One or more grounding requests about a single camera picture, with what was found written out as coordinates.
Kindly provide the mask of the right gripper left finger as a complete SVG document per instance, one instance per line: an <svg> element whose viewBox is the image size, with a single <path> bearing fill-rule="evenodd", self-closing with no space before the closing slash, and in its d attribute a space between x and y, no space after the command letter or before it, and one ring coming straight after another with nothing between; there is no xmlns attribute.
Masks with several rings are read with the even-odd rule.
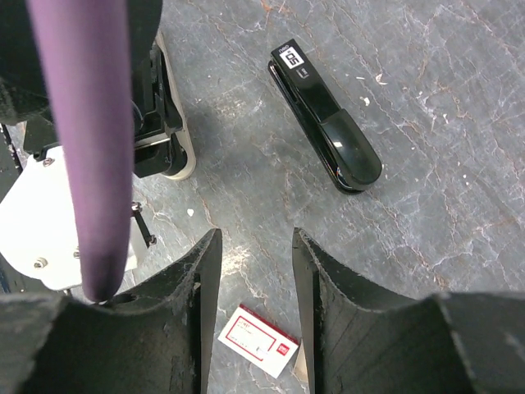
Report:
<svg viewBox="0 0 525 394"><path fill-rule="evenodd" d="M53 292L1 297L4 393L204 393L222 233L104 305Z"/></svg>

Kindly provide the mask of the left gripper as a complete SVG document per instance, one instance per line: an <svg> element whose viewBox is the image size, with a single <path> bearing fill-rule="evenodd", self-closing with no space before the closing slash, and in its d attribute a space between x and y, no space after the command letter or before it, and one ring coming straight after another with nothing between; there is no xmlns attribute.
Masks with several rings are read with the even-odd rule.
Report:
<svg viewBox="0 0 525 394"><path fill-rule="evenodd" d="M169 97L162 52L155 44L161 14L161 1L129 2L134 173L139 178L174 175L185 165L176 138L180 118Z"/></svg>

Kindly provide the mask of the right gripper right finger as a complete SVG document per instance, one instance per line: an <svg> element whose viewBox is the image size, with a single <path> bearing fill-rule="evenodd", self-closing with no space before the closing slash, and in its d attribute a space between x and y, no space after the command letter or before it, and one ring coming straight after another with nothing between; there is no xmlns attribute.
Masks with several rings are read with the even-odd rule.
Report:
<svg viewBox="0 0 525 394"><path fill-rule="evenodd" d="M523 293L415 300L346 267L300 228L292 264L310 392L523 392Z"/></svg>

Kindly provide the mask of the silver and black stapler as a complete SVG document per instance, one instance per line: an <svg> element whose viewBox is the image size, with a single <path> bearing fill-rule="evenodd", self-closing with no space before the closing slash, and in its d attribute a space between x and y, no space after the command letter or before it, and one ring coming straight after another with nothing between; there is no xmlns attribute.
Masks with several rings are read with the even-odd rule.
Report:
<svg viewBox="0 0 525 394"><path fill-rule="evenodd" d="M155 37L155 44L159 47L162 52L164 63L167 69L167 81L169 86L169 97L173 102L177 114L180 118L181 126L176 131L176 138L181 147L182 153L185 154L186 162L185 165L174 175L166 175L168 179L173 181L183 181L188 179L194 172L197 164L197 159L194 152L194 146L189 133L188 123L180 101L180 95L176 86L176 78L173 67L171 66L171 59L167 50L167 45L162 33L159 29Z"/></svg>

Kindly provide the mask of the red white staple box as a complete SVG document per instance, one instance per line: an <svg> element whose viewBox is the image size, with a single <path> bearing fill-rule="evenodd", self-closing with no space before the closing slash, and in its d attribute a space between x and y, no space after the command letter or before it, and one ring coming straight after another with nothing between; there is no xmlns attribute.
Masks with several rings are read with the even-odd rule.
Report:
<svg viewBox="0 0 525 394"><path fill-rule="evenodd" d="M272 378L279 378L299 349L298 339L243 304L232 314L218 341Z"/></svg>

